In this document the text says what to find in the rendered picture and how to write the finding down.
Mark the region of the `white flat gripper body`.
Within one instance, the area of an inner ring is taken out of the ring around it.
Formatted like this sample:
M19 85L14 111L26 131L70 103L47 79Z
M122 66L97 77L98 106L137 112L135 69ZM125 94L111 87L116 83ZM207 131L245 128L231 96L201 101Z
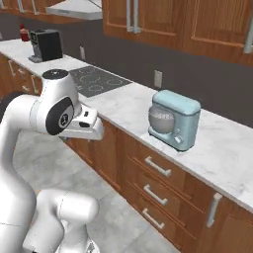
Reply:
M72 121L71 124L59 134L61 137L83 138L101 140L104 135L103 123L96 119L92 126L85 127L83 122Z

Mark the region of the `wooden base cupboard door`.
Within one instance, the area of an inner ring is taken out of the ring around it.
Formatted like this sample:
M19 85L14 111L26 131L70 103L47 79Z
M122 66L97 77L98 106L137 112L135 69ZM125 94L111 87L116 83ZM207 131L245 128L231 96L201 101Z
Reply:
M103 139L91 141L93 168L119 192L121 183L117 161L117 129L106 120L103 120L103 127Z
M253 213L222 197L213 219L203 228L197 253L253 253Z

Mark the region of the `black glass hob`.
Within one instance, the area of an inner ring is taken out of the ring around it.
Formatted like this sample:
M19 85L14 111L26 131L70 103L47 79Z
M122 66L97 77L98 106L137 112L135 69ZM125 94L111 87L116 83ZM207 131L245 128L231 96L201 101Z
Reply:
M91 65L70 70L69 73L75 82L77 91L87 98L130 84L129 80Z

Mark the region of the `wooden base cupboard run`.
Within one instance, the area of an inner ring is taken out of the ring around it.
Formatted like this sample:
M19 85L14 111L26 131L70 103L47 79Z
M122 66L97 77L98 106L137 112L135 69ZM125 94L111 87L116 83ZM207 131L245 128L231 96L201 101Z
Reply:
M42 92L42 80L0 53L0 100L13 91L38 96Z

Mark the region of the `black coffee machine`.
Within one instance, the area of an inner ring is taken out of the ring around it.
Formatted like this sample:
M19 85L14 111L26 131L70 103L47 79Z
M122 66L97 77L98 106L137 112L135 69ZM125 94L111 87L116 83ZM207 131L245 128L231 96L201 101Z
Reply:
M62 58L62 46L58 30L45 29L30 31L34 54L29 57L33 63Z

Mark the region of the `light blue stand mixer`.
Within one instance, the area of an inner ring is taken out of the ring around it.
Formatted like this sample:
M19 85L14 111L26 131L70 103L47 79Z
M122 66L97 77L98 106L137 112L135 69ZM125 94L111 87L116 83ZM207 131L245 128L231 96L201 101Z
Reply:
M201 104L183 95L162 90L152 97L148 110L150 135L179 151L194 146Z

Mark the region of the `wooden drawer front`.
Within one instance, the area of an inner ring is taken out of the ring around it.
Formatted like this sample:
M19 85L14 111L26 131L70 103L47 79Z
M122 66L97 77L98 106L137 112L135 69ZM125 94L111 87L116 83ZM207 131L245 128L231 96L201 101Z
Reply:
M126 199L130 204L181 253L197 253L198 240L184 229L174 218L166 214L156 204L153 204L131 184L125 185L124 192ZM157 228L142 214L144 208L148 208L153 216L164 221L165 226L163 229Z
M126 177L142 194L161 207L168 215L176 219L186 230L195 237L202 230L204 214L184 200L174 190L155 179L148 172L145 172L135 161L126 160ZM161 199L168 200L165 206L160 205L149 196L144 190L145 185L150 185L151 191Z
M132 139L130 141L128 154L143 168L159 178L167 186L175 190L199 210L208 210L211 204L212 194L214 193L214 190L207 184L203 183L195 176L192 176L181 167L178 167L173 162L165 159L158 152L153 151L137 140ZM166 177L146 164L144 159L148 156L151 156L152 161L160 167L164 169L171 169L171 175L169 177Z

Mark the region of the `red bottle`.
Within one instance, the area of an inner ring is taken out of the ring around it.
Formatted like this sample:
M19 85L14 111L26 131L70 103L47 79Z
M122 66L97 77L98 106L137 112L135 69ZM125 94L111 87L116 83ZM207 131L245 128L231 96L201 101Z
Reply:
M23 24L20 25L20 35L23 42L28 42L30 40L29 31Z

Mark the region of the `grey range hood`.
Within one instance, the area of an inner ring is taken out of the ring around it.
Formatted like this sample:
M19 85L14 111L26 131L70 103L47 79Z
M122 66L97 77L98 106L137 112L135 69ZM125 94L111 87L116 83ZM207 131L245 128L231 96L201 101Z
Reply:
M64 0L45 9L48 14L86 21L103 18L102 0Z

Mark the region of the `wooden wall cupboard door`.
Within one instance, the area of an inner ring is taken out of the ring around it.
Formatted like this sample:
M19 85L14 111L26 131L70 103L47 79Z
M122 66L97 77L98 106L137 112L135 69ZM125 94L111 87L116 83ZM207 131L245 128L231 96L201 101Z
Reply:
M244 45L253 0L188 0L183 49L191 54L253 66Z
M138 0L138 42L168 48L182 45L187 0Z
M104 34L109 37L131 40L133 34L127 31L127 3L132 0L102 0Z

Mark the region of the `wooden wall cupboard run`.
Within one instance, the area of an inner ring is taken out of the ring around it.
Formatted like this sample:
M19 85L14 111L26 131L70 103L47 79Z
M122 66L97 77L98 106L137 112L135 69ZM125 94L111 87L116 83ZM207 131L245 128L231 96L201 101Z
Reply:
M63 24L64 17L51 15L47 7L59 3L61 0L0 0L0 13L9 13L34 20L46 21L53 24Z

